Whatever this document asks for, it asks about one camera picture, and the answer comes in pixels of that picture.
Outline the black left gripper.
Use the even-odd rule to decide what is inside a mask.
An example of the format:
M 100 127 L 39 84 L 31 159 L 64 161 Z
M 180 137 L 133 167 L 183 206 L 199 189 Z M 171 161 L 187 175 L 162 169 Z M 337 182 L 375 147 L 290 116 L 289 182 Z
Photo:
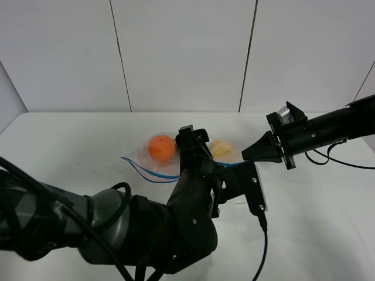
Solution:
M 210 218 L 217 218 L 222 180 L 216 174 L 219 165 L 207 147 L 207 131 L 183 126 L 175 138 L 180 154 L 180 177 L 167 205 L 181 205 L 190 210 L 203 210 Z

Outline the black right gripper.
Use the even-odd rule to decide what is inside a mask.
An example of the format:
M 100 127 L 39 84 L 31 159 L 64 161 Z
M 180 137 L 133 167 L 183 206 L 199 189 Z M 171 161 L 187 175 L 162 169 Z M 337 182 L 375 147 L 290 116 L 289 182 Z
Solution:
M 267 121 L 272 131 L 267 131 L 253 145 L 244 149 L 243 160 L 251 162 L 282 162 L 287 169 L 296 168 L 294 157 L 287 148 L 285 126 L 282 118 L 273 112 L 267 115 Z

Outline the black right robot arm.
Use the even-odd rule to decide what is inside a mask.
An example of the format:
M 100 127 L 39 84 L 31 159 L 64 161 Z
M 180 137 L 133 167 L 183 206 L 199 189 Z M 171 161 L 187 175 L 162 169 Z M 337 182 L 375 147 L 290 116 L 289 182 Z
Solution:
M 295 168 L 294 156 L 341 141 L 374 134 L 374 95 L 309 119 L 291 104 L 267 115 L 271 130 L 242 151 L 244 160 L 284 162 Z

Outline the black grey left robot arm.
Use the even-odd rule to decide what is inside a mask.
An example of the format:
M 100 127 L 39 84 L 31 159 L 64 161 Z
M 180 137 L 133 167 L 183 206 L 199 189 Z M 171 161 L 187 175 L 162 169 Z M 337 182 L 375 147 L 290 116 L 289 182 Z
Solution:
M 217 248 L 213 192 L 221 186 L 204 129 L 179 130 L 180 176 L 166 204 L 133 195 L 121 182 L 93 196 L 41 183 L 1 160 L 1 249 L 36 261 L 76 248 L 93 265 L 114 265 L 125 280 L 174 274 Z

